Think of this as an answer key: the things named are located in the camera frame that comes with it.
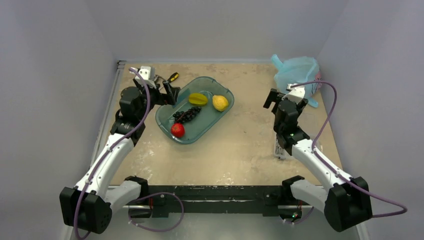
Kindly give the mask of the light blue plastic bag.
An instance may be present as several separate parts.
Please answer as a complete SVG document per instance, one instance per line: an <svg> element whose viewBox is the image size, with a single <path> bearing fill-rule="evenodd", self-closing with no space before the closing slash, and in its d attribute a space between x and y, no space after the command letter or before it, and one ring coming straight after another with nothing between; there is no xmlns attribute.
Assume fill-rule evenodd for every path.
<svg viewBox="0 0 424 240"><path fill-rule="evenodd" d="M317 108L318 102L313 99L314 94L320 89L322 80L320 66L318 61L313 57L301 56L286 59L281 61L276 54L270 58L272 64L277 69L274 75L274 81L277 89L281 93L287 93L288 84L301 84L308 82L305 85L305 98L308 99L308 104Z"/></svg>

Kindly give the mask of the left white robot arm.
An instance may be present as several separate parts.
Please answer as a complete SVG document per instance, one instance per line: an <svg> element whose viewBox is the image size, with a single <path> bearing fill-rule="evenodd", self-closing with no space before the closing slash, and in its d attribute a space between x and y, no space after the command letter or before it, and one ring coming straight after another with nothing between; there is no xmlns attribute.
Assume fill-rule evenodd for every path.
<svg viewBox="0 0 424 240"><path fill-rule="evenodd" d="M124 158L134 149L146 126L145 119L154 106L175 105L180 87L163 82L159 84L136 82L121 91L119 110L111 127L107 142L100 155L84 177L74 187L64 187L59 194L63 222L75 231L103 233L113 213L131 202L144 203L153 209L155 194L150 194L148 181L129 176L118 187L109 185Z"/></svg>

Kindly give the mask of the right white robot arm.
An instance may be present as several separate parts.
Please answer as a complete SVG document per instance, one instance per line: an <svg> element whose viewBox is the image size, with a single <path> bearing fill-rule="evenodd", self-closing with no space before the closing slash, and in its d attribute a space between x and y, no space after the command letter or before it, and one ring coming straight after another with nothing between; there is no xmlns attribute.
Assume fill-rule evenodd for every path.
<svg viewBox="0 0 424 240"><path fill-rule="evenodd" d="M273 130L276 143L290 156L300 161L320 182L316 186L301 177L285 181L286 196L310 204L322 212L328 224L342 232L372 218L370 197L358 188L368 190L362 177L352 176L337 167L315 146L310 136L299 126L298 118L308 100L272 88L265 100L264 108L274 104Z"/></svg>

